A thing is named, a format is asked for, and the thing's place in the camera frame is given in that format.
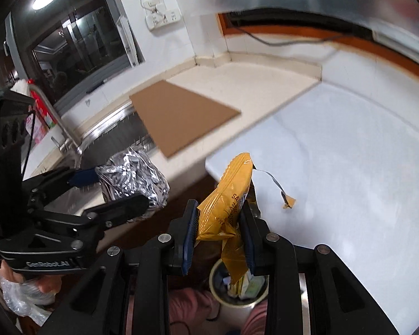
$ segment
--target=person's hand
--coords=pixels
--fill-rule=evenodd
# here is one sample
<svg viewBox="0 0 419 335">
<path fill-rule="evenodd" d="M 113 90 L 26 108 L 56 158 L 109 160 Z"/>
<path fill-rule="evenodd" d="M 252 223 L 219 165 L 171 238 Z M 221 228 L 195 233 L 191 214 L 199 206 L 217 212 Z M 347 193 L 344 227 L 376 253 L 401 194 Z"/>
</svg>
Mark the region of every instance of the person's hand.
<svg viewBox="0 0 419 335">
<path fill-rule="evenodd" d="M 25 278 L 19 274 L 15 273 L 6 263 L 2 261 L 0 267 L 0 275 L 4 279 L 7 279 L 10 282 L 22 283 L 25 281 Z M 42 293 L 54 292 L 58 293 L 61 290 L 62 285 L 62 276 L 40 276 L 36 279 L 36 286 L 39 288 L 39 291 Z"/>
</svg>

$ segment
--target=crumpled foil bag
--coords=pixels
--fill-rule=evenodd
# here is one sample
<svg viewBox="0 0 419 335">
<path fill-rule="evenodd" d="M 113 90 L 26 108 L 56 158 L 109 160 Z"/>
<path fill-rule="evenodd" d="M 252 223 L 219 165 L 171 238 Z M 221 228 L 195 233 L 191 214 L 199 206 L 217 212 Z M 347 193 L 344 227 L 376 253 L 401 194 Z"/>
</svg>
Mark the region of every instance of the crumpled foil bag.
<svg viewBox="0 0 419 335">
<path fill-rule="evenodd" d="M 155 209 L 166 206 L 169 184 L 164 175 L 149 160 L 141 145 L 114 154 L 105 165 L 95 171 L 101 183 L 105 202 L 141 193 L 149 199 L 149 210 L 134 220 L 149 218 Z"/>
</svg>

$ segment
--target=orange wooden trim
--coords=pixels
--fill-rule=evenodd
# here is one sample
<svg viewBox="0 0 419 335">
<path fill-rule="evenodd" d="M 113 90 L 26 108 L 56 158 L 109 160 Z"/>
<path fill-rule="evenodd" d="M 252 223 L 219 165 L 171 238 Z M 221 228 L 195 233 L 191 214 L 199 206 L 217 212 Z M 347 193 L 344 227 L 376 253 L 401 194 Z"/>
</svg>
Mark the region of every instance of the orange wooden trim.
<svg viewBox="0 0 419 335">
<path fill-rule="evenodd" d="M 242 32 L 235 28 L 227 27 L 227 21 L 224 14 L 219 14 L 219 20 L 224 35 L 242 34 Z M 301 26 L 257 25 L 242 27 L 242 29 L 252 34 L 285 34 L 318 39 L 324 39 L 338 35 L 337 32 L 332 32 L 329 30 Z M 391 63 L 394 63 L 397 66 L 404 68 L 408 70 L 410 73 L 419 77 L 418 63 L 414 62 L 410 58 L 407 58 L 401 53 L 391 50 L 385 46 L 357 37 L 344 37 L 340 39 L 335 39 L 335 43 L 343 44 L 345 46 L 352 46 L 353 48 L 377 55 L 378 57 L 386 59 Z"/>
</svg>

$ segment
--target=stainless steel sink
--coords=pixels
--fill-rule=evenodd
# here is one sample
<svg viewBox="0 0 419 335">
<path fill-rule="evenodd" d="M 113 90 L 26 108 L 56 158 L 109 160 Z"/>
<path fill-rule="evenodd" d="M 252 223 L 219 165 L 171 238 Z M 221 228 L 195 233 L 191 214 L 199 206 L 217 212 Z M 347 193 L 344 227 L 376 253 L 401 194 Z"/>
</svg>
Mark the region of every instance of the stainless steel sink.
<svg viewBox="0 0 419 335">
<path fill-rule="evenodd" d="M 80 146 L 82 155 L 79 156 L 74 150 L 69 150 L 56 167 L 89 169 L 103 165 L 109 157 L 134 143 L 143 145 L 146 152 L 155 148 L 139 115 L 135 112 L 132 104 L 128 102 L 85 134 Z M 81 189 L 73 188 L 58 197 L 45 209 L 65 214 L 76 214 L 100 192 L 99 184 Z"/>
</svg>

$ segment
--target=bolt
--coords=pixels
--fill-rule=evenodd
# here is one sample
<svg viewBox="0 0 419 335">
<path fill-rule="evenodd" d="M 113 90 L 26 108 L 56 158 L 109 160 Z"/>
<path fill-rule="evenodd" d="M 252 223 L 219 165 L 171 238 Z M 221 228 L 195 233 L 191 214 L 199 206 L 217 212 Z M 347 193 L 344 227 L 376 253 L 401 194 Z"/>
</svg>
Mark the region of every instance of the bolt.
<svg viewBox="0 0 419 335">
<path fill-rule="evenodd" d="M 317 251 L 320 252 L 322 255 L 328 255 L 331 252 L 331 248 L 326 246 L 326 244 L 320 244 L 317 247 Z"/>
<path fill-rule="evenodd" d="M 165 233 L 165 234 L 160 234 L 159 236 L 158 236 L 158 240 L 161 242 L 161 243 L 166 243 L 166 242 L 168 242 L 168 241 L 170 241 L 171 240 L 171 235 L 170 234 L 168 234 L 168 233 Z"/>
<path fill-rule="evenodd" d="M 87 218 L 90 220 L 95 219 L 97 216 L 98 214 L 96 212 L 87 213 Z"/>
<path fill-rule="evenodd" d="M 115 255 L 117 255 L 120 252 L 120 248 L 117 246 L 111 246 L 108 250 L 107 250 L 107 254 L 110 257 L 113 257 Z"/>
<path fill-rule="evenodd" d="M 78 250 L 84 246 L 84 243 L 82 243 L 82 241 L 80 241 L 79 239 L 75 239 L 74 241 L 72 241 L 71 246 L 74 250 Z"/>
<path fill-rule="evenodd" d="M 265 238 L 268 241 L 279 241 L 279 235 L 276 233 L 268 233 Z"/>
</svg>

